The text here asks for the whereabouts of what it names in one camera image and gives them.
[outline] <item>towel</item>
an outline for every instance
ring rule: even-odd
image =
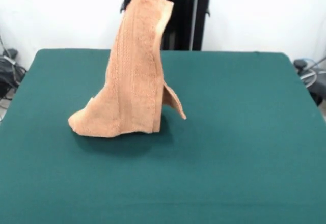
[[[186,119],[179,98],[164,81],[160,59],[173,5],[168,0],[131,0],[111,49],[103,88],[68,119],[75,133],[110,138],[159,132],[163,104]]]

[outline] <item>black metal frame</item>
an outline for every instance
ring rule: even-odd
[[[130,1],[124,0],[122,9],[125,9]],[[174,2],[174,8],[163,34],[161,48],[163,50],[201,50],[209,0],[171,1]],[[193,18],[195,4],[197,10]]]

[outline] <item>green felt surface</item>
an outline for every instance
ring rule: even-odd
[[[326,223],[326,127],[276,53],[163,52],[188,117],[80,137],[107,50],[42,50],[0,126],[0,223]]]

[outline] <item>black equipment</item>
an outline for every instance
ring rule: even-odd
[[[317,106],[326,100],[326,70],[316,67],[323,61],[326,61],[326,57],[311,66],[308,66],[305,60],[295,60],[293,62],[300,79]]]
[[[124,0],[121,11],[131,0]],[[209,0],[170,0],[171,19],[162,38],[163,50],[201,50]]]
[[[11,89],[16,92],[26,74],[26,70],[14,61],[17,54],[15,49],[8,49],[0,55],[0,100]]]

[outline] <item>cable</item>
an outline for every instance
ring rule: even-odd
[[[309,88],[309,87],[311,87],[312,85],[314,85],[315,82],[317,81],[317,76],[318,76],[317,73],[316,73],[314,70],[309,69],[309,71],[310,71],[309,74],[305,74],[305,75],[303,75],[303,76],[300,77],[300,79],[301,79],[302,81],[304,81],[305,79],[308,79],[308,78],[310,78],[310,77],[313,77],[313,79],[312,79],[311,82],[309,82],[308,84],[305,84],[306,88]]]
[[[310,65],[310,66],[307,66],[305,68],[305,70],[310,70],[311,68],[314,68],[316,65],[319,65],[320,63],[324,62],[326,60],[326,56],[324,58],[322,58],[321,60],[319,60],[317,63],[313,64],[313,65]]]
[[[2,42],[1,34],[0,34],[0,45],[1,45],[2,49],[6,52],[8,57],[11,58],[10,52],[7,51],[7,49],[4,46],[4,43]]]
[[[318,65],[317,62],[314,61],[313,59],[302,58],[302,60],[304,60],[304,61],[311,61],[311,62],[313,62],[314,64],[316,64],[316,66],[319,68],[319,65]]]

